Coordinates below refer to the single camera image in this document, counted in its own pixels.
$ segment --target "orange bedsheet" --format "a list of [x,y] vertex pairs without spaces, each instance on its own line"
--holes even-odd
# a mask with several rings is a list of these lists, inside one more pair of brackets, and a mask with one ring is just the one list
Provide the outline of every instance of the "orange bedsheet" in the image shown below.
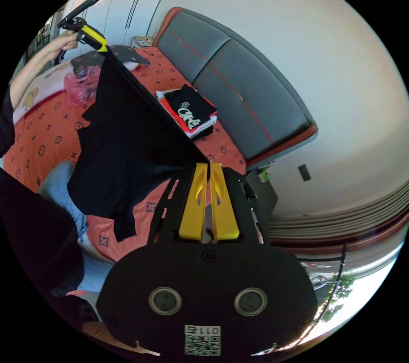
[[[133,75],[153,95],[157,91],[177,89],[188,83],[158,48],[140,48],[137,52],[151,64],[138,67]],[[4,169],[34,192],[38,192],[53,167],[64,160],[76,163],[81,153],[76,130],[89,125],[81,116],[93,101],[79,107],[71,107],[67,101],[66,93],[57,94],[15,125],[16,142],[4,157]],[[245,173],[243,156],[219,123],[214,126],[212,135],[198,140],[196,144],[210,161]],[[167,182],[160,185],[135,206],[136,236],[123,242],[116,242],[112,220],[88,216],[88,237],[92,245],[113,261],[146,245],[153,212],[166,185]]]

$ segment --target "tree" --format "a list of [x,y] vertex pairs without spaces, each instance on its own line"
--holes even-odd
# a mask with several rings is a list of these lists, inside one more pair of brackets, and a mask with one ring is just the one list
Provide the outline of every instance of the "tree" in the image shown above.
[[337,305],[337,306],[334,306],[333,308],[329,306],[328,309],[325,311],[324,316],[322,317],[322,320],[324,322],[329,322],[334,317],[334,315],[337,312],[339,312],[342,308],[343,308],[343,305]]
[[[340,283],[337,286],[337,290],[335,291],[331,299],[331,303],[329,304],[328,309],[325,311],[322,317],[322,320],[324,322],[329,322],[334,317],[334,315],[342,309],[343,305],[337,305],[337,303],[340,299],[345,299],[352,293],[351,286],[354,282],[354,277],[345,275],[341,277]],[[329,300],[331,293],[332,291],[327,295],[325,301]]]

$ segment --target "jeans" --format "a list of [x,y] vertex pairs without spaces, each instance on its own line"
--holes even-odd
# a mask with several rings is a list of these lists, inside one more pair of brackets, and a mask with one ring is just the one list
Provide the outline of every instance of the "jeans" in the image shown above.
[[[75,165],[70,161],[63,161],[56,166],[44,180],[44,183],[40,187],[39,194],[45,200],[63,208],[70,214],[77,227],[78,238],[81,238],[88,229],[86,215],[75,206],[67,190],[67,184],[74,171],[74,167]],[[84,250],[82,250],[82,255],[84,258],[84,279],[77,289],[100,292],[113,264],[97,259]]]

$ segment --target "gray headboard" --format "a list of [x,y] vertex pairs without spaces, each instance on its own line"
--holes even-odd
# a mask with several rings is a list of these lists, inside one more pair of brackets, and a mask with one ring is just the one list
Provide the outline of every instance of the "gray headboard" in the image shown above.
[[229,28],[172,8],[155,45],[218,109],[248,170],[313,140],[317,126],[296,90],[256,48]]

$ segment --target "black t-shirt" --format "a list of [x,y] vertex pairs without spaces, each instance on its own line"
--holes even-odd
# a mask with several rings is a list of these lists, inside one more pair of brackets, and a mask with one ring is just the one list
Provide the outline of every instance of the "black t-shirt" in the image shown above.
[[209,161],[110,49],[92,109],[68,193],[82,213],[113,219],[120,242],[136,234],[135,205],[175,172]]
[[165,93],[164,96],[172,110],[182,117],[190,130],[206,123],[217,111],[194,88],[186,84],[179,90]]

